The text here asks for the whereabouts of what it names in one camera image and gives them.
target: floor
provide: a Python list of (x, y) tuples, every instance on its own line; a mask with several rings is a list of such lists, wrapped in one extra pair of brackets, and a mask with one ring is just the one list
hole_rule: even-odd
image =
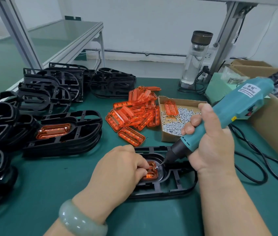
[[(73, 61), (73, 64), (84, 65), (91, 69), (95, 66), (95, 63), (95, 59), (89, 59), (88, 61)], [(184, 64), (152, 61), (105, 60), (105, 67), (133, 74), (139, 78), (179, 79)]]

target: bangle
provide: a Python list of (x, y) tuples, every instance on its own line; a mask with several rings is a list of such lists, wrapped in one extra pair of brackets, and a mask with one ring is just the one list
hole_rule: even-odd
[(65, 201), (59, 209), (58, 217), (63, 226), (76, 236), (105, 236), (108, 226), (99, 225), (85, 216), (71, 200)]

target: table leg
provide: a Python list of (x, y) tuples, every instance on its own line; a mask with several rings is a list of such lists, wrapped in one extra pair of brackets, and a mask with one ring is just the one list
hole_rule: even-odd
[(101, 49), (102, 49), (103, 66), (105, 67), (105, 53), (104, 53), (104, 43), (103, 43), (102, 31), (100, 31), (99, 39), (100, 39), (100, 44), (101, 44)]

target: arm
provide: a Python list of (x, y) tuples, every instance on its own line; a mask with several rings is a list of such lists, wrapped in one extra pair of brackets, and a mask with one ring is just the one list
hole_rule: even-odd
[(236, 175), (230, 130), (221, 128), (209, 104), (200, 104), (199, 108), (201, 115), (192, 116), (182, 134), (192, 134), (204, 121), (206, 134), (188, 159), (198, 172), (206, 236), (271, 235)]
[[(115, 147), (98, 162), (89, 184), (72, 202), (95, 223), (104, 224), (109, 214), (129, 197), (147, 174), (146, 169), (149, 169), (148, 162), (135, 153), (133, 146)], [(44, 235), (73, 234), (57, 219)]]

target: table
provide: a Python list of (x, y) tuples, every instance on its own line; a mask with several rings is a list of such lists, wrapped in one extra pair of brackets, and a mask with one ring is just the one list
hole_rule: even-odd
[[(102, 22), (60, 20), (29, 30), (29, 35), (46, 68), (49, 62), (70, 63), (102, 29)], [(12, 38), (0, 39), (0, 91), (22, 79), (23, 68), (27, 66)]]
[[(160, 94), (170, 98), (205, 100), (196, 94), (176, 91), (178, 81), (138, 78), (137, 86), (161, 87)], [(74, 105), (71, 111), (92, 109), (99, 111), (104, 118), (114, 102), (117, 101), (86, 94), (85, 101)], [(235, 125), (264, 153), (278, 158), (278, 154), (248, 123), (238, 120)], [(15, 190), (0, 207), (0, 235), (44, 234), (57, 218), (60, 205), (87, 185), (99, 159), (113, 147), (126, 144), (105, 120), (102, 129), (98, 145), (80, 157), (24, 160), (20, 153), (13, 156), (12, 164), (19, 169), (19, 178)], [(161, 142), (160, 131), (145, 128), (142, 133), (146, 136), (142, 146), (171, 145)], [(236, 150), (261, 162), (237, 140)], [(235, 162), (252, 177), (261, 179), (261, 172), (250, 161), (235, 156)], [(278, 173), (278, 166), (271, 166)], [(265, 185), (255, 186), (240, 173), (239, 177), (272, 234), (278, 235), (278, 181), (269, 175)], [(123, 203), (109, 216), (107, 224), (108, 235), (203, 235), (199, 189), (180, 199)]]

